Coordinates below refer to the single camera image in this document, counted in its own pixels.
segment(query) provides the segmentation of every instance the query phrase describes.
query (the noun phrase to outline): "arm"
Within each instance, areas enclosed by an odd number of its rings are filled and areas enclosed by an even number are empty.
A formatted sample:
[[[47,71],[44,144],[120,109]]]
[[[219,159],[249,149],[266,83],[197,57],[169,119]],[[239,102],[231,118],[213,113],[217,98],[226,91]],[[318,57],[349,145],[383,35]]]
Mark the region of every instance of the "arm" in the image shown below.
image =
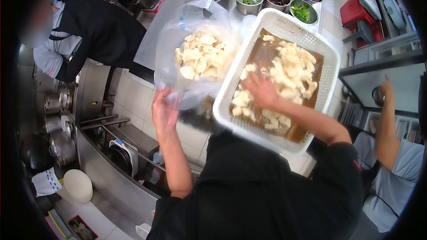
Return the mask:
[[[396,137],[395,95],[389,78],[381,84],[381,92],[386,96],[381,111],[378,130],[375,135],[375,156],[389,170],[395,164],[401,140]]]
[[[62,62],[61,68],[55,79],[63,81],[65,83],[72,83],[76,78],[77,74],[82,70],[83,65],[88,58],[89,43],[87,40],[82,40],[70,62]]]
[[[176,131],[178,111],[169,109],[164,98],[170,88],[156,91],[152,104],[153,123],[156,126],[157,140],[164,157],[167,183],[171,196],[184,198],[193,188],[193,176]]]
[[[281,98],[268,77],[264,79],[261,74],[257,77],[253,72],[249,73],[249,77],[251,82],[243,82],[242,86],[253,94],[255,107],[269,109],[287,116],[328,146],[336,142],[351,144],[348,131],[333,118]]]

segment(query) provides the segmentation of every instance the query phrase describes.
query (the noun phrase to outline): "red box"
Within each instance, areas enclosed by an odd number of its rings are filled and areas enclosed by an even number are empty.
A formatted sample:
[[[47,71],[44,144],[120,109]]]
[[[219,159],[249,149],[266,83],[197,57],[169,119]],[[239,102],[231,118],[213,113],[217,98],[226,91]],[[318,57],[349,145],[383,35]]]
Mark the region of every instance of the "red box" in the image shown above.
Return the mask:
[[[147,14],[148,17],[150,17],[151,19],[154,19],[154,17],[156,17],[156,14],[158,13],[160,7],[163,5],[163,3],[166,0],[160,0],[156,6],[150,8],[149,10],[142,10],[145,14]]]
[[[342,24],[349,24],[355,21],[365,21],[368,25],[375,24],[375,19],[365,10],[359,0],[348,0],[339,10]],[[357,24],[347,27],[349,30],[357,29]]]

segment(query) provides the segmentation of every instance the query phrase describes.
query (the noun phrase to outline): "black shirt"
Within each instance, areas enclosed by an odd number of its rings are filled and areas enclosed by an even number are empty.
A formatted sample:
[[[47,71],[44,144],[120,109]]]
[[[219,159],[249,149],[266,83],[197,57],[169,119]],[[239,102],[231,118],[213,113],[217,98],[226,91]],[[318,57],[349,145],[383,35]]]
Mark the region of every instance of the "black shirt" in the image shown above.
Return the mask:
[[[191,193],[157,201],[147,239],[348,239],[363,203],[356,158],[335,143],[310,180],[274,152],[212,136]]]

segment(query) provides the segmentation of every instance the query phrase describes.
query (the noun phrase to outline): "white plastic bag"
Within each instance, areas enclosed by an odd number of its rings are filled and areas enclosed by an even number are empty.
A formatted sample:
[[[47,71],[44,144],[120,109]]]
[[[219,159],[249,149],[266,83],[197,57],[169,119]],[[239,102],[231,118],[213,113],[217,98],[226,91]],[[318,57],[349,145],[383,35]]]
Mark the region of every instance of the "white plastic bag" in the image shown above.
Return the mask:
[[[179,72],[175,49],[182,46],[185,37],[195,32],[209,33],[226,44],[223,66],[219,69],[216,80],[209,77],[189,80]],[[154,83],[158,90],[172,88],[166,97],[172,108],[185,110],[196,107],[205,97],[216,97],[240,44],[240,36],[232,29],[226,9],[214,0],[186,3],[178,8],[173,19],[160,31],[156,47]]]

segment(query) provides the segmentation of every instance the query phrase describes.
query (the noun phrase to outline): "stainless steel counter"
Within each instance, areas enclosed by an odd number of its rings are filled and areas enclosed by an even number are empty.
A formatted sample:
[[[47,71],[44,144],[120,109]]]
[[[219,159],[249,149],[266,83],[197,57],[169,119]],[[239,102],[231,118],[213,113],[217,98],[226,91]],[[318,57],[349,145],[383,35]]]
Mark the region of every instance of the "stainless steel counter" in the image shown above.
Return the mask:
[[[156,45],[158,40],[158,35],[160,30],[163,29],[163,26],[173,17],[177,8],[187,1],[185,0],[166,0],[156,17],[153,19],[149,29],[147,30],[144,38],[142,39],[142,55],[144,56],[144,61],[146,62],[144,66],[154,70],[155,69],[155,57],[156,57]],[[240,24],[245,17],[242,13],[238,12],[236,9],[236,0],[221,0],[219,4],[228,10],[230,13],[230,18],[232,20],[232,27],[235,30],[238,30]],[[319,15],[319,21],[321,20],[321,10],[322,3],[316,3],[313,5]],[[310,31],[317,32],[319,28],[319,22],[316,25],[308,26]]]

